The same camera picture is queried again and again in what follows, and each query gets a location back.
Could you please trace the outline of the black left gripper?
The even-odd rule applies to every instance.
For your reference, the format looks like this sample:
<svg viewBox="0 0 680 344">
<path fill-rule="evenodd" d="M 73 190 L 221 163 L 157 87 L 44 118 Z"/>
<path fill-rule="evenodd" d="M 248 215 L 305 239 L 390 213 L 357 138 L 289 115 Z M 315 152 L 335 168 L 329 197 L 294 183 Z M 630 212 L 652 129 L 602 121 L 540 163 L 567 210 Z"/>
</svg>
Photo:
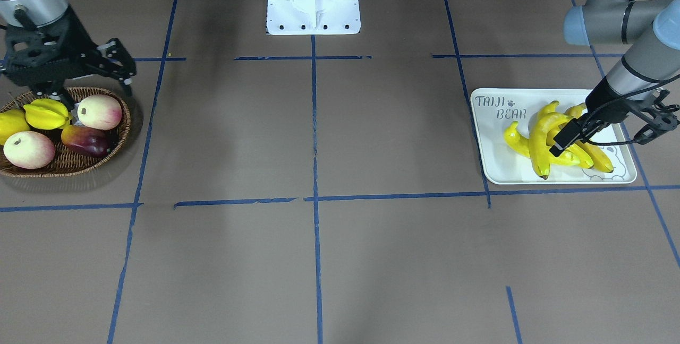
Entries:
<svg viewBox="0 0 680 344">
<path fill-rule="evenodd" d="M 549 153 L 559 157 L 576 142 L 584 142 L 588 138 L 588 130 L 602 130 L 622 123 L 630 115 L 649 125 L 655 118 L 650 110 L 654 90 L 655 83 L 637 78 L 620 80 L 604 77 L 586 98 L 587 113 L 566 122 L 554 137 Z"/>
</svg>

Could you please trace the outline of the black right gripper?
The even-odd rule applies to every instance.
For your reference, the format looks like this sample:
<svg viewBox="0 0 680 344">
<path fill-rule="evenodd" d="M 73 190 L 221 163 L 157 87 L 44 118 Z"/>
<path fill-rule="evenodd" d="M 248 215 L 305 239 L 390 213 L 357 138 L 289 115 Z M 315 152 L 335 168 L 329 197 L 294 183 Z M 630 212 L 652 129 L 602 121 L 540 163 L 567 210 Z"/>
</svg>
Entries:
<svg viewBox="0 0 680 344">
<path fill-rule="evenodd" d="M 63 82 L 96 72 L 116 80 L 126 96 L 133 95 L 138 69 L 128 49 L 118 38 L 97 46 L 73 8 L 47 25 L 31 20 L 27 7 L 16 7 L 14 16 L 19 25 L 6 29 L 8 52 L 2 73 L 15 85 L 46 92 L 68 111 L 75 110 L 76 102 Z"/>
</svg>

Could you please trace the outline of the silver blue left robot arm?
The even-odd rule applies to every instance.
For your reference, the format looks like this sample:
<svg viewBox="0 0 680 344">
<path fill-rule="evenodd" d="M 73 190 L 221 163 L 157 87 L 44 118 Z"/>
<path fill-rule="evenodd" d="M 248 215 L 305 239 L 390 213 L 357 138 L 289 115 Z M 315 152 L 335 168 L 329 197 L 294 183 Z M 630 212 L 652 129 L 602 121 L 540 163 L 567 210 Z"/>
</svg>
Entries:
<svg viewBox="0 0 680 344">
<path fill-rule="evenodd" d="M 622 44 L 629 50 L 587 96 L 587 112 L 555 136 L 552 155 L 630 114 L 644 121 L 631 143 L 644 145 L 677 128 L 678 106 L 663 100 L 665 85 L 678 79 L 678 0 L 586 0 L 566 13 L 563 34 L 574 46 Z"/>
</svg>

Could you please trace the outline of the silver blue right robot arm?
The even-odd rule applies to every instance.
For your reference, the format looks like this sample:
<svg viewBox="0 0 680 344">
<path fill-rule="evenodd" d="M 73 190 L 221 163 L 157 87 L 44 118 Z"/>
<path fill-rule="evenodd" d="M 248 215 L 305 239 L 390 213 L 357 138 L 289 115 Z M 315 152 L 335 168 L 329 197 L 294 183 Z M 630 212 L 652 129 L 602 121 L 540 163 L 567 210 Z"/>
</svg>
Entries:
<svg viewBox="0 0 680 344">
<path fill-rule="evenodd" d="M 127 96 L 138 72 L 117 38 L 97 44 L 68 0 L 1 0 L 5 34 L 2 74 L 37 97 L 49 96 L 69 110 L 75 102 L 66 80 L 99 75 L 121 85 Z"/>
</svg>

